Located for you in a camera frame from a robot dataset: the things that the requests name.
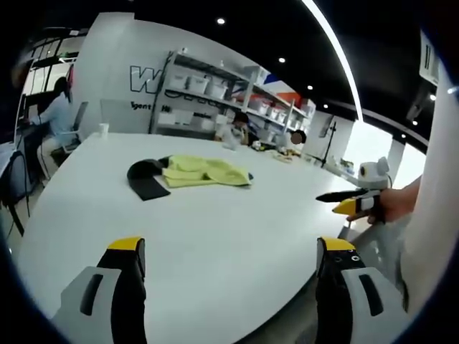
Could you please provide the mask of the person's right hand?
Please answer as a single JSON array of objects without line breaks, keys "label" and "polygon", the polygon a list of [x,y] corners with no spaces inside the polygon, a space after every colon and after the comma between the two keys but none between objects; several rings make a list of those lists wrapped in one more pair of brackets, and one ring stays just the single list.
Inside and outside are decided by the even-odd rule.
[{"label": "person's right hand", "polygon": [[384,212],[384,222],[396,221],[413,212],[422,177],[419,176],[404,188],[387,188],[380,193],[380,206]]}]

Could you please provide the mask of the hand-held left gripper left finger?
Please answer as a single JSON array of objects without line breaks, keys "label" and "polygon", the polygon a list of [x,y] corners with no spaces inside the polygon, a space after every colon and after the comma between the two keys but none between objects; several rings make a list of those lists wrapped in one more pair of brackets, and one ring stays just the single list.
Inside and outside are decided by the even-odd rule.
[{"label": "hand-held left gripper left finger", "polygon": [[52,324],[70,343],[146,343],[145,240],[111,243],[60,297]]}]

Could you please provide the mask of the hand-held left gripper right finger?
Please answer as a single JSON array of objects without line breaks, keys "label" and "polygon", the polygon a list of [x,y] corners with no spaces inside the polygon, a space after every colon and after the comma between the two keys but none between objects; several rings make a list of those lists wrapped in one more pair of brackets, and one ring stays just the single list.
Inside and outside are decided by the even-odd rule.
[{"label": "hand-held left gripper right finger", "polygon": [[393,343],[409,325],[399,290],[344,239],[317,239],[317,343]]}]

